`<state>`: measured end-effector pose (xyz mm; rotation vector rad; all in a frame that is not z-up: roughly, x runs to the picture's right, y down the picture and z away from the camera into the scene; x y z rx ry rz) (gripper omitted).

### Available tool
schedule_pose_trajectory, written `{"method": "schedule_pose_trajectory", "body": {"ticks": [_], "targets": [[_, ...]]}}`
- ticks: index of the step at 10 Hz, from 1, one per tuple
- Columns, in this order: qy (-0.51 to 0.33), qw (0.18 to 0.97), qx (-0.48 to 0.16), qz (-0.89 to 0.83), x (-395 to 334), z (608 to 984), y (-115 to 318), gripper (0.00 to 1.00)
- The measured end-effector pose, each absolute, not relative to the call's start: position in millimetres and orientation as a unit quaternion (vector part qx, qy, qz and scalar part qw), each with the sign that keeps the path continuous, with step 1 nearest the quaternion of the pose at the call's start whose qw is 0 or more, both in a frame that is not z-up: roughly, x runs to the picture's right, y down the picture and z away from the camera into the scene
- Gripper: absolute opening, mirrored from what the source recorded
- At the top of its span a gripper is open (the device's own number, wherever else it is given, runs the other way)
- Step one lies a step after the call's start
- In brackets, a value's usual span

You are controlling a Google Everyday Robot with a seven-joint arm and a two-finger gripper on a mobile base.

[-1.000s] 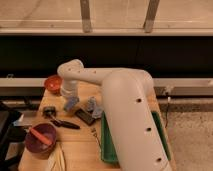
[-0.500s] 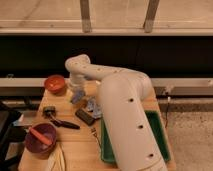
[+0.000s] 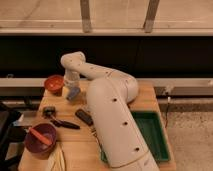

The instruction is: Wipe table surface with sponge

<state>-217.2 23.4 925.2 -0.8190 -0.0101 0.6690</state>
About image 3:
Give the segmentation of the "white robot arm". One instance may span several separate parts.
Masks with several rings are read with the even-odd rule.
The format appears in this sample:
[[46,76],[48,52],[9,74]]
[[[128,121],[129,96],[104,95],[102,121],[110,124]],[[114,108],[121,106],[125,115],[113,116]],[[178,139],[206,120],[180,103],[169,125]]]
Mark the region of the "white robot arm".
[[122,71],[86,62],[82,52],[61,57],[65,80],[77,72],[91,82],[86,101],[92,115],[98,140],[112,171],[160,171],[128,103],[138,93],[137,80]]

